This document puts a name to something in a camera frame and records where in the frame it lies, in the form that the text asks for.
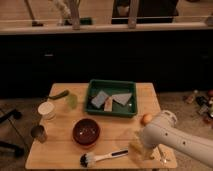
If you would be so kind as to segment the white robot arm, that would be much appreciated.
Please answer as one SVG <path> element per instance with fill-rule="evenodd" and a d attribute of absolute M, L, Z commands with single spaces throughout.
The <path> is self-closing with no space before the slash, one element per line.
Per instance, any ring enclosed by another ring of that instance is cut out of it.
<path fill-rule="evenodd" d="M 163 144 L 213 168 L 213 140 L 180 131 L 176 123 L 174 113 L 162 110 L 139 131 L 139 140 L 145 148 Z"/>

